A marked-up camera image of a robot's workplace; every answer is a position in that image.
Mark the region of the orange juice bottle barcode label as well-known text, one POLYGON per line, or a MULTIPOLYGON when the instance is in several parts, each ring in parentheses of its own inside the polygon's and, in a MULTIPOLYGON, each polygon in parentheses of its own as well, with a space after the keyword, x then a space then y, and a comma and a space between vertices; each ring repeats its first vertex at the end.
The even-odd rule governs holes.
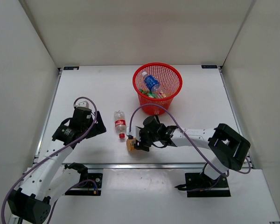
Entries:
POLYGON ((128 152, 131 152, 131 151, 135 150, 135 147, 134 147, 135 143, 136 143, 135 138, 132 138, 132 139, 128 138, 126 140, 126 147, 127 147, 128 152))

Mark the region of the clear bottle red label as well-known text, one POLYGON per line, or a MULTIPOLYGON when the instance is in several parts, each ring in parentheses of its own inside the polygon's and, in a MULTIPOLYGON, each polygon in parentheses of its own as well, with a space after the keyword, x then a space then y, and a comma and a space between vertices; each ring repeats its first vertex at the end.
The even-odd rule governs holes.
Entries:
POLYGON ((123 140, 126 137, 126 119, 123 111, 114 112, 114 124, 116 133, 123 140))

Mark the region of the green plastic soda bottle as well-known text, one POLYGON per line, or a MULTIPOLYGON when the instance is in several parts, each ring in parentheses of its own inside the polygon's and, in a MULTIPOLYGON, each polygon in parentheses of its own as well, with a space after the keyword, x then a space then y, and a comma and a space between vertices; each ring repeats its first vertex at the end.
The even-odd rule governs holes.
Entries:
POLYGON ((149 97, 149 98, 155 98, 155 95, 154 95, 151 91, 146 91, 146 90, 143 90, 143 89, 139 89, 139 91, 140 91, 143 95, 145 95, 145 96, 147 96, 147 97, 149 97))

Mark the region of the clear bottle blue label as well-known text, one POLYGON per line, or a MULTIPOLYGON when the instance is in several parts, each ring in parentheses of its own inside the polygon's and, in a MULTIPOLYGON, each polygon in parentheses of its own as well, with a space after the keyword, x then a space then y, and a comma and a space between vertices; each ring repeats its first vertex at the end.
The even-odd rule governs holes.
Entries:
POLYGON ((168 98, 170 94, 159 83, 159 81, 147 72, 142 72, 142 77, 147 88, 155 95, 155 98, 168 98))

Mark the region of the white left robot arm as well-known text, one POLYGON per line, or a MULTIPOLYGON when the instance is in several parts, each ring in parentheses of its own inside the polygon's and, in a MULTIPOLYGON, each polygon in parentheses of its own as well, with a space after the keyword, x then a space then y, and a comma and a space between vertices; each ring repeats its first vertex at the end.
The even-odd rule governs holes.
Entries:
POLYGON ((64 172, 55 174, 75 146, 106 132, 100 112, 77 106, 73 116, 61 122, 52 136, 52 141, 42 160, 23 179, 18 189, 7 198, 12 214, 33 224, 47 220, 54 203, 72 186, 83 187, 89 182, 88 169, 80 163, 64 166, 64 172))

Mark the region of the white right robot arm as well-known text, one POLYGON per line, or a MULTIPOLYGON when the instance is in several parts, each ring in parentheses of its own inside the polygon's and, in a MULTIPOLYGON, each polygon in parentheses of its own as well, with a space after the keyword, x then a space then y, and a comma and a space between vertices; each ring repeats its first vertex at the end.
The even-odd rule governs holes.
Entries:
POLYGON ((214 154, 198 176, 192 179, 190 188, 211 188, 230 170, 240 172, 251 147, 250 142, 227 124, 220 123, 211 129, 188 129, 178 125, 166 126, 158 116, 149 116, 143 126, 129 126, 127 136, 133 141, 135 150, 149 151, 156 142, 160 148, 193 147, 201 154, 201 149, 208 149, 214 154))

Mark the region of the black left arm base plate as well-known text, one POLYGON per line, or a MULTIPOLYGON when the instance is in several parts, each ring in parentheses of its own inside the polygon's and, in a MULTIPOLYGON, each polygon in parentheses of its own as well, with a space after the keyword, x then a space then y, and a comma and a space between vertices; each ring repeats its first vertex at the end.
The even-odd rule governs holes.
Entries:
POLYGON ((103 183, 102 169, 89 169, 88 181, 80 183, 76 187, 69 189, 66 196, 101 196, 103 183))

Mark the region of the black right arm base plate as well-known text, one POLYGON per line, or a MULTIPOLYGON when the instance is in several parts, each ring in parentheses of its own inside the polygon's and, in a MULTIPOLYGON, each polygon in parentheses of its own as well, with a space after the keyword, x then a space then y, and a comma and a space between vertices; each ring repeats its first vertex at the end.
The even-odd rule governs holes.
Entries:
POLYGON ((212 180, 202 173, 185 173, 185 183, 175 188, 186 191, 188 198, 231 196, 226 177, 219 176, 216 180, 212 180))

